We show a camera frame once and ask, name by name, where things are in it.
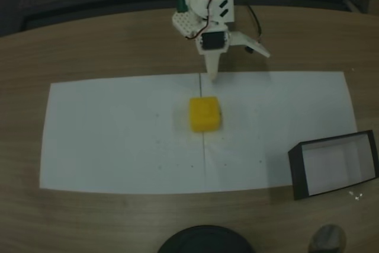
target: white paper sheet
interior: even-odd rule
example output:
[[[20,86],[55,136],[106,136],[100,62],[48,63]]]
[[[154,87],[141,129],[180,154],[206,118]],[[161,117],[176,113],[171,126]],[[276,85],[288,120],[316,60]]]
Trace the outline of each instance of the white paper sheet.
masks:
[[[100,193],[204,191],[203,137],[187,105],[199,76],[162,75],[53,84],[40,187]]]
[[[215,95],[223,127],[205,133],[208,191],[291,185],[287,152],[298,142],[356,132],[342,72],[201,75],[202,96]]]
[[[201,92],[219,98],[223,120],[204,141],[188,122],[199,74],[53,84],[40,187],[170,194],[289,185],[296,143],[356,131],[342,72],[220,73],[213,85],[201,75]]]

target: wooden table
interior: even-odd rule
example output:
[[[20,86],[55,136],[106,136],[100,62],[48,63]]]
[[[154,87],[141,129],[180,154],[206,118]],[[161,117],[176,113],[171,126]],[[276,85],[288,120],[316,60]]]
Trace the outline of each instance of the wooden table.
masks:
[[[132,12],[0,39],[0,251],[153,253],[171,235],[212,224],[258,252],[305,253],[334,223],[346,252],[379,251],[379,180],[293,201],[291,187],[211,194],[115,195],[41,190],[41,138],[52,82],[204,72],[195,44],[171,26],[173,10]],[[265,60],[233,47],[227,71],[344,71],[360,130],[379,138],[379,18],[305,8],[257,7]],[[256,35],[245,7],[236,28]]]

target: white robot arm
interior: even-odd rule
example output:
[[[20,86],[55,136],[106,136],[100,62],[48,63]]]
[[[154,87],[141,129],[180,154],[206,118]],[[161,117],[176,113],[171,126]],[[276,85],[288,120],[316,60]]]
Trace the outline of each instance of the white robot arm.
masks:
[[[199,54],[204,55],[210,78],[217,76],[219,59],[229,46],[246,46],[270,57],[263,45],[237,31],[229,31],[226,23],[235,20],[234,0],[184,0],[183,11],[174,13],[172,23],[186,38],[195,40]]]

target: open box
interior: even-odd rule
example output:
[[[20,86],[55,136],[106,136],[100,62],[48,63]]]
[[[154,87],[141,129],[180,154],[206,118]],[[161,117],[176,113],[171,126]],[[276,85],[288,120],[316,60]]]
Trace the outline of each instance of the open box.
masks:
[[[295,200],[379,177],[372,130],[301,142],[288,156]]]

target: black round object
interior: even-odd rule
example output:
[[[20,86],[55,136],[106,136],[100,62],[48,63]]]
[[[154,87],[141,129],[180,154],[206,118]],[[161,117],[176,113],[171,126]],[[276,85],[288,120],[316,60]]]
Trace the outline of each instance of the black round object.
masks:
[[[245,238],[228,228],[202,225],[171,236],[158,253],[255,253]]]

